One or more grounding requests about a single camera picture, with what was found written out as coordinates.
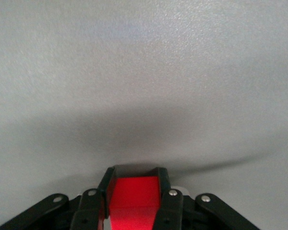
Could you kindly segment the red cube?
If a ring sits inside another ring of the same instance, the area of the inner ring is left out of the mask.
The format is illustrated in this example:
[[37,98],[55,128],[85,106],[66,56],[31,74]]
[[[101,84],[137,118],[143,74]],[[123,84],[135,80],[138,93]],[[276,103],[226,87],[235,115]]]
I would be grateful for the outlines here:
[[159,208],[157,176],[118,178],[109,204],[111,230],[152,230]]

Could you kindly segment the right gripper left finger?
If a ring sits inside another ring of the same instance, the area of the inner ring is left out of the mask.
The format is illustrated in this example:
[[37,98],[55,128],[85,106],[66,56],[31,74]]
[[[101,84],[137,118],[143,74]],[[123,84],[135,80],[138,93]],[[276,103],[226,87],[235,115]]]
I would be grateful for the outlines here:
[[98,187],[70,200],[52,194],[0,225],[0,230],[103,230],[115,185],[115,167],[109,167]]

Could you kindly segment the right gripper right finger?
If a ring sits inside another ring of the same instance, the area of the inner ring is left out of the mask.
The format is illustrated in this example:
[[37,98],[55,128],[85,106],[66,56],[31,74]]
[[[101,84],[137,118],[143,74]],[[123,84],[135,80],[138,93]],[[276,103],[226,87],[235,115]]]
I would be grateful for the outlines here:
[[193,199],[171,187],[166,168],[156,167],[153,171],[161,190],[153,230],[257,230],[218,196],[203,193]]

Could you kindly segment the dark grey table mat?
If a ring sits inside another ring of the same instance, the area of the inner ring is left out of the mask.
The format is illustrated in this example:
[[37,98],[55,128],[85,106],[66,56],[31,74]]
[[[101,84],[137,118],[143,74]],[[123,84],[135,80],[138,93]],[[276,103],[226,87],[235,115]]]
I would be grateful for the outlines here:
[[288,230],[288,0],[0,0],[0,225],[113,165]]

